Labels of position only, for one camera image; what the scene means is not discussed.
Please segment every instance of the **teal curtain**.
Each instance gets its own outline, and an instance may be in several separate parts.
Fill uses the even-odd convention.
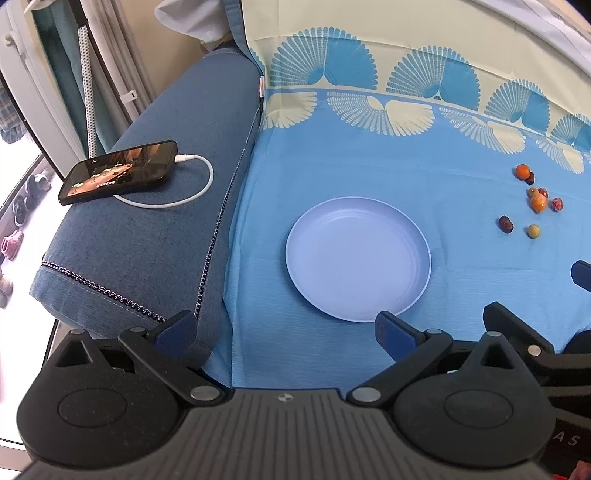
[[[88,156],[82,65],[74,14],[67,0],[58,0],[47,8],[33,10],[33,17],[66,109]],[[93,91],[98,139],[96,154],[101,155],[111,150],[119,135],[105,101],[94,83]]]

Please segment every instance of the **light blue plate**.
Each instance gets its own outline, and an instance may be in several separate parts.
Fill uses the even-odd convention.
[[[431,252],[417,225],[362,197],[328,200],[304,213],[291,228],[285,260],[306,300],[350,322],[404,312],[431,276]]]

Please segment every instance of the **pink slipper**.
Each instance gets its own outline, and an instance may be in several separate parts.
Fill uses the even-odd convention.
[[[21,246],[24,236],[23,232],[15,230],[10,235],[4,237],[0,251],[2,251],[7,259],[12,260],[17,256],[18,249]]]

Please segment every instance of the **white plastic hook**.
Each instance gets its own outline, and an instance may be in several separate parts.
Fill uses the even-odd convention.
[[[25,10],[22,11],[22,14],[25,16],[31,10],[41,10],[42,8],[49,7],[55,1],[56,0],[31,0],[31,2],[25,7]]]

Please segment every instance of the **metal screw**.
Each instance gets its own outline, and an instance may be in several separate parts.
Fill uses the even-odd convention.
[[[351,396],[357,401],[371,403],[379,400],[382,397],[382,394],[379,390],[373,387],[359,387],[353,390]]]
[[[279,400],[280,402],[283,402],[283,403],[289,403],[293,399],[294,399],[294,396],[290,393],[287,393],[287,392],[282,393],[281,395],[279,395],[277,397],[277,400]]]
[[[220,396],[220,391],[211,385],[201,385],[191,390],[191,397],[200,401],[212,401]]]
[[[542,353],[542,349],[537,345],[530,345],[527,348],[527,353],[529,353],[531,356],[539,356],[539,354]]]

